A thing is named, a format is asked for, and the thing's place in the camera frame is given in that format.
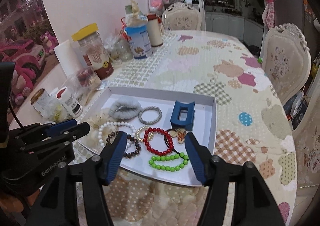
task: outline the ornate chair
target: ornate chair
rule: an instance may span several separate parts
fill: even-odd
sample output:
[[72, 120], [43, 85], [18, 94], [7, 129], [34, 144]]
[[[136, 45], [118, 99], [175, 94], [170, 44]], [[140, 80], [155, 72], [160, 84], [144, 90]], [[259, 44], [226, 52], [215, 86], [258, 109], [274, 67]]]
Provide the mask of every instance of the ornate chair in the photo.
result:
[[306, 211], [320, 184], [320, 83], [317, 84], [307, 111], [293, 132], [296, 148], [298, 188], [296, 204], [290, 225], [300, 219]]
[[296, 25], [283, 24], [267, 33], [262, 68], [282, 104], [302, 88], [310, 74], [311, 57]]
[[164, 26], [170, 25], [171, 30], [200, 30], [201, 14], [192, 6], [177, 2], [162, 14]]

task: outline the chair backrest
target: chair backrest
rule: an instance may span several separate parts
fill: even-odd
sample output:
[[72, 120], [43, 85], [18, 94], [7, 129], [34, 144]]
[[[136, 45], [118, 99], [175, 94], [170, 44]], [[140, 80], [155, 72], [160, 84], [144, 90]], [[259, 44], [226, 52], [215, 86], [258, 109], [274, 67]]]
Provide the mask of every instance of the chair backrest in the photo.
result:
[[320, 184], [320, 83], [292, 135], [298, 164], [298, 187]]
[[296, 25], [283, 24], [267, 33], [262, 68], [282, 104], [306, 83], [311, 57], [305, 37]]
[[170, 29], [175, 30], [200, 30], [201, 14], [191, 5], [177, 2], [165, 10], [162, 15], [162, 23], [170, 24]]

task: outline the red bead bracelet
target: red bead bracelet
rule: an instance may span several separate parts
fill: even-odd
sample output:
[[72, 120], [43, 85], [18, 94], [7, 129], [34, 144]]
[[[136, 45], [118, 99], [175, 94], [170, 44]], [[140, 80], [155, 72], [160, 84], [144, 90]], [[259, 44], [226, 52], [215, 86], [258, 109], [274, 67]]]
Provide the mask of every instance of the red bead bracelet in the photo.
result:
[[[166, 151], [163, 151], [163, 152], [159, 152], [158, 150], [155, 150], [154, 148], [151, 148], [150, 146], [150, 143], [148, 142], [148, 136], [149, 136], [149, 133], [160, 133], [161, 135], [165, 136], [167, 141], [168, 141], [168, 144], [169, 144], [169, 148], [166, 150]], [[158, 155], [158, 156], [163, 156], [163, 155], [167, 155], [169, 153], [172, 152], [172, 149], [173, 149], [173, 141], [172, 141], [172, 137], [169, 135], [169, 133], [167, 131], [164, 131], [163, 129], [161, 128], [148, 128], [148, 130], [146, 130], [144, 132], [144, 136], [143, 136], [143, 142], [145, 144], [145, 146], [147, 147], [147, 150], [150, 152], [150, 153], [153, 153], [155, 155]]]

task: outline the white box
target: white box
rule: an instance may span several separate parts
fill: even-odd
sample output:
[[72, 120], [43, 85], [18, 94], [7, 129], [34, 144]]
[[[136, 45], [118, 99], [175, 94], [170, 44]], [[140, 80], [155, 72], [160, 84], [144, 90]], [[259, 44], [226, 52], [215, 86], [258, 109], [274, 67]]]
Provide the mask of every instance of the white box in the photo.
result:
[[[103, 108], [110, 108], [110, 106], [123, 95], [136, 98], [141, 104], [142, 108], [148, 106], [159, 107], [162, 111], [162, 119], [151, 127], [160, 127], [164, 130], [171, 128], [170, 118], [176, 100], [182, 103], [191, 103], [195, 101], [195, 117], [192, 132], [198, 140], [199, 144], [206, 146], [209, 151], [213, 153], [217, 129], [216, 100], [214, 97], [177, 91], [128, 87], [109, 87], [105, 89], [105, 91], [99, 96], [99, 98], [90, 107], [90, 109], [87, 110], [82, 121], [85, 121], [90, 116], [95, 115], [95, 113]], [[153, 111], [147, 111], [142, 115], [143, 119], [145, 120], [153, 120], [157, 116], [157, 113]], [[140, 123], [138, 117], [130, 120], [129, 122], [133, 124], [136, 129], [144, 126], [144, 124]], [[125, 131], [128, 134], [131, 132], [127, 127], [119, 127], [119, 131]], [[93, 153], [100, 153], [98, 149], [87, 147], [83, 142], [81, 142], [81, 139], [79, 140], [79, 142], [81, 145], [83, 145]], [[173, 138], [173, 144], [174, 148], [178, 152], [184, 152], [185, 154], [187, 154], [184, 144], [178, 144], [176, 138]], [[196, 179], [190, 162], [185, 166], [185, 168], [181, 169], [178, 172], [167, 172], [154, 169], [148, 163], [153, 154], [146, 150], [146, 147], [143, 143], [140, 143], [140, 145], [142, 148], [140, 155], [131, 159], [123, 158], [120, 164], [122, 168], [141, 176], [153, 178], [165, 183], [194, 187], [201, 186], [201, 183]], [[154, 138], [150, 141], [150, 145], [152, 148], [159, 151], [164, 151], [167, 149], [164, 143], [163, 136], [161, 136], [160, 134], [154, 135]], [[181, 162], [182, 159], [179, 158], [173, 161], [160, 161], [157, 162], [157, 164], [165, 166], [176, 166]]]

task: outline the fluffy gray scrunchie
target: fluffy gray scrunchie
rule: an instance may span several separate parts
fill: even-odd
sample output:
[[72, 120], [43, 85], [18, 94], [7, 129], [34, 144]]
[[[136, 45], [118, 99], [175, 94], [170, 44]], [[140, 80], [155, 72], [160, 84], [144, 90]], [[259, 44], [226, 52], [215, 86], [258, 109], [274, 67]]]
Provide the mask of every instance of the fluffy gray scrunchie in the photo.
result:
[[138, 116], [141, 109], [135, 98], [122, 96], [110, 107], [109, 116], [115, 119], [131, 119]]

